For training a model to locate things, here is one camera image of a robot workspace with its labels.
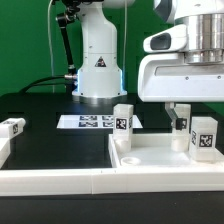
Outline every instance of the white tray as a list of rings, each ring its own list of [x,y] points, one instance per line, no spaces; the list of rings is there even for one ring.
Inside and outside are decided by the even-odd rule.
[[[171,134],[137,134],[132,135],[132,147],[129,152],[116,149],[112,135],[109,137],[109,151],[112,166],[122,167],[224,167],[224,156],[216,149],[216,161],[196,162],[187,152],[171,150]]]

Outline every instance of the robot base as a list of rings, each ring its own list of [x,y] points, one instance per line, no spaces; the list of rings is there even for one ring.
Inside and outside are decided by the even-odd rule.
[[[127,99],[127,92],[124,91],[120,95],[111,98],[85,97],[73,92],[72,98],[75,102],[81,102],[81,103],[96,104],[96,105],[114,104],[125,102]]]

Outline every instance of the white block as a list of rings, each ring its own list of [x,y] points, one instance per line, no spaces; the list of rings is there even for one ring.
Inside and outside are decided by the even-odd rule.
[[[10,143],[7,138],[0,138],[0,168],[10,154]]]
[[[132,123],[133,105],[117,104],[114,107],[113,139],[116,147],[122,152],[131,150]]]
[[[216,161],[216,134],[218,122],[211,117],[193,117],[190,156],[196,161]]]

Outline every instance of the wire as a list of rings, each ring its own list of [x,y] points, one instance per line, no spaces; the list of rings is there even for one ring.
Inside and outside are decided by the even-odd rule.
[[[60,82],[60,83],[43,83],[43,84],[35,84],[32,86],[27,86],[26,89],[23,90],[23,92],[20,91],[20,93],[26,93],[28,89],[32,88],[32,87],[36,87],[36,86],[56,86],[56,85],[66,85],[65,82]]]
[[[52,47],[52,38],[51,38],[51,5],[53,0],[50,0],[48,11],[47,11],[47,27],[48,27],[48,42],[49,42],[49,50],[50,50],[50,59],[51,59],[51,76],[54,76],[54,55],[53,55],[53,47]]]
[[[128,10],[127,10],[127,0],[125,0],[125,12],[124,12],[124,49],[123,49],[123,87],[125,88],[125,70],[126,70],[126,45],[127,45],[127,19],[128,19]]]
[[[29,88],[31,88],[31,87],[33,87],[33,86],[35,86],[36,84],[39,84],[39,83],[41,83],[41,82],[46,82],[46,81],[49,81],[49,80],[55,80],[55,79],[62,79],[62,78],[64,79],[64,76],[63,76],[63,75],[61,75],[61,76],[54,76],[54,77],[46,77],[46,78],[43,78],[43,79],[38,79],[38,80],[36,80],[36,81],[30,83],[28,86],[25,86],[24,88],[22,88],[22,89],[19,91],[19,93],[26,93],[26,91],[27,91]]]

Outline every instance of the white cube with marker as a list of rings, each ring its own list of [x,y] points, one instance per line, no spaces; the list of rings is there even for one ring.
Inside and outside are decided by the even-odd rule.
[[[216,161],[218,122],[211,117],[193,117],[189,153],[196,161]]]
[[[114,107],[113,139],[121,152],[131,150],[133,132],[133,105],[117,104]]]

